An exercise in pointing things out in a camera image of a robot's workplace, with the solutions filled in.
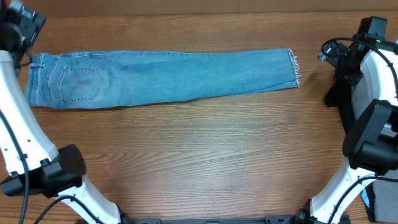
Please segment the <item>light blue denim jeans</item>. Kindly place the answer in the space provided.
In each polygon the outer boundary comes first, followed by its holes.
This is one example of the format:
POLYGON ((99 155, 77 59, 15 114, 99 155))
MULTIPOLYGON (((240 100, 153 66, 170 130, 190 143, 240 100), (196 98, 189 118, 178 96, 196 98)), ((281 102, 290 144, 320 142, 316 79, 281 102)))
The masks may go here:
POLYGON ((25 97, 31 106, 103 109, 297 88, 290 49, 228 54, 97 51, 38 54, 25 97))

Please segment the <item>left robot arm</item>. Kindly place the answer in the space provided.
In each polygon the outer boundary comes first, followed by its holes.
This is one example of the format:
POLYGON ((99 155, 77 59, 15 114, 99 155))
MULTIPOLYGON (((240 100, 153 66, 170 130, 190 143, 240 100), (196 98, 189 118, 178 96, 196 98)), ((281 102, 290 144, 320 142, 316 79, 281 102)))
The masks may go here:
POLYGON ((29 197, 42 194, 54 201, 39 215, 62 202, 86 223, 130 223, 86 175, 80 150, 69 144, 57 149, 38 124, 17 80, 25 55, 30 55, 45 16, 20 1, 1 1, 1 153, 9 176, 1 190, 23 198, 19 222, 23 223, 29 197))

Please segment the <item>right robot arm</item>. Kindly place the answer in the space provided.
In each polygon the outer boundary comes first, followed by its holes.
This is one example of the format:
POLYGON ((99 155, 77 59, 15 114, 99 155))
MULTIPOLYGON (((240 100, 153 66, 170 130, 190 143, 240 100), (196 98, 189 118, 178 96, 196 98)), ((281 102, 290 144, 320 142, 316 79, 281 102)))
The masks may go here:
POLYGON ((325 105, 340 112, 344 160, 323 190, 290 217, 265 223, 350 223, 344 214, 375 180, 397 169, 397 43, 385 38, 387 19, 361 19, 351 38, 323 43, 318 59, 335 68, 325 105))

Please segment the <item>black garment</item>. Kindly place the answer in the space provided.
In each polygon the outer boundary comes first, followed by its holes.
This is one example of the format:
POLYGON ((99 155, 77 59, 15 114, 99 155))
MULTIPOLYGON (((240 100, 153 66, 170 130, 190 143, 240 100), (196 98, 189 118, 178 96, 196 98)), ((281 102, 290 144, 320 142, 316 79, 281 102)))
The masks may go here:
POLYGON ((328 90, 324 99, 325 106, 339 109, 343 129, 346 133, 354 125, 351 90, 352 85, 347 77, 336 77, 334 85, 328 90))

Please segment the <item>grey trousers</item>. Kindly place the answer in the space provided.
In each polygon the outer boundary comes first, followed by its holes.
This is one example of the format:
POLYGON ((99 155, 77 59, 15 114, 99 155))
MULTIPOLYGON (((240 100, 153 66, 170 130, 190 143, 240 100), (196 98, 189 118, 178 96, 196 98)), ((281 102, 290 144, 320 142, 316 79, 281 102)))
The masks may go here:
POLYGON ((397 183, 376 180, 373 191, 376 221, 397 223, 397 183))

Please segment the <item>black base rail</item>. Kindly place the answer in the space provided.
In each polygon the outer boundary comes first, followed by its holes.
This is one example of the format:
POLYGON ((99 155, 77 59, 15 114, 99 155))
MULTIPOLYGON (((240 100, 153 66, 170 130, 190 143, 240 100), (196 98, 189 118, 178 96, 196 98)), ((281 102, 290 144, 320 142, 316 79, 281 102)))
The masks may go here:
POLYGON ((294 215, 266 215, 264 218, 222 218, 161 220, 159 218, 132 220, 133 224, 292 224, 294 215))

